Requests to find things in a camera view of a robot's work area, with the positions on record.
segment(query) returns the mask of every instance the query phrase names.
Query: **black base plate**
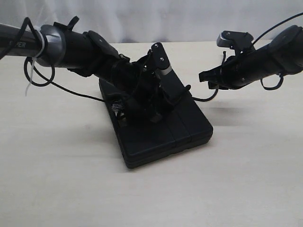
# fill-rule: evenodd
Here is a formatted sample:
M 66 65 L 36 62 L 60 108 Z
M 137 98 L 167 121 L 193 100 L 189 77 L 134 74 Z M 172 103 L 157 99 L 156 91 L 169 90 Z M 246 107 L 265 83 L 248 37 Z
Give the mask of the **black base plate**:
M 184 89 L 172 70 L 161 78 L 162 87 L 174 96 Z M 100 79 L 103 98 L 119 92 L 114 86 Z M 164 120 L 158 123 L 138 121 L 124 125 L 106 104 L 115 129 L 120 149 L 128 168 L 136 168 L 185 149 L 206 144 L 213 135 L 213 127 L 188 92 Z

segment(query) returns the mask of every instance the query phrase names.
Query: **table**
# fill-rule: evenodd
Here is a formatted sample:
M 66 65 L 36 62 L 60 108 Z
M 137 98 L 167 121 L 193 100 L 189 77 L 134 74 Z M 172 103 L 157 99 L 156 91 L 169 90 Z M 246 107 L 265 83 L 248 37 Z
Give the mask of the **table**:
M 198 73 L 224 49 L 163 45 L 192 94 L 211 95 Z M 135 61 L 151 44 L 113 46 Z M 105 105 L 54 86 L 25 97 L 23 61 L 0 61 L 0 226 L 303 226 L 302 73 L 277 91 L 255 82 L 198 103 L 214 126 L 207 145 L 128 170 Z M 55 82 L 101 97 L 94 76 L 57 69 Z

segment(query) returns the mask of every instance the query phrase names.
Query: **black plastic case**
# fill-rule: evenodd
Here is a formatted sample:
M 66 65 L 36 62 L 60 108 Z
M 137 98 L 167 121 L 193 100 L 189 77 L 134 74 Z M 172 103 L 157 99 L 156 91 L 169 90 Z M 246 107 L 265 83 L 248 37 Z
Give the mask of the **black plastic case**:
M 167 93 L 174 96 L 184 89 L 175 72 L 161 78 Z M 104 99 L 119 92 L 114 86 L 100 79 Z M 206 144 L 213 135 L 213 127 L 188 92 L 175 110 L 159 123 L 136 122 L 122 125 L 106 104 L 115 133 L 128 168 L 136 168 L 185 149 Z

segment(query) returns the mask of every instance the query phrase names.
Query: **white zip tie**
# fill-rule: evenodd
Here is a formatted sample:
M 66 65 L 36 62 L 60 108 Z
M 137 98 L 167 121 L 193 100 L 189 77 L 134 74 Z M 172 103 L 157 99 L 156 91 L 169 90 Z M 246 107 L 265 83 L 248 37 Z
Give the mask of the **white zip tie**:
M 31 67 L 31 71 L 30 71 L 30 82 L 29 82 L 28 86 L 27 86 L 26 89 L 25 89 L 25 96 L 27 96 L 28 89 L 29 89 L 29 87 L 30 87 L 30 86 L 32 85 L 32 83 L 33 83 L 34 67 L 35 67 L 35 62 L 37 61 L 37 57 L 39 57 L 40 54 L 42 54 L 42 52 L 43 52 L 43 50 L 44 50 L 44 48 L 45 48 L 45 41 L 44 41 L 43 35 L 41 34 L 40 31 L 37 30 L 37 32 L 38 32 L 38 34 L 39 34 L 40 37 L 41 37 L 42 48 L 41 48 L 40 52 L 39 52 L 35 57 L 32 58 L 33 62 L 32 62 L 32 67 Z

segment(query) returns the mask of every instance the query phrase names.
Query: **white wall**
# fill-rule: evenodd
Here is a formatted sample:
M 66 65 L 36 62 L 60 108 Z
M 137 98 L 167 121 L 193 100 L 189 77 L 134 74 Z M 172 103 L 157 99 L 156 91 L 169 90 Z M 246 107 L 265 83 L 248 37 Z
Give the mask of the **white wall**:
M 67 24 L 77 15 L 78 32 L 94 30 L 111 43 L 209 41 L 223 30 L 257 37 L 281 20 L 303 11 L 303 0 L 0 0 L 0 23 L 20 26 Z M 303 17 L 289 25 L 303 26 Z

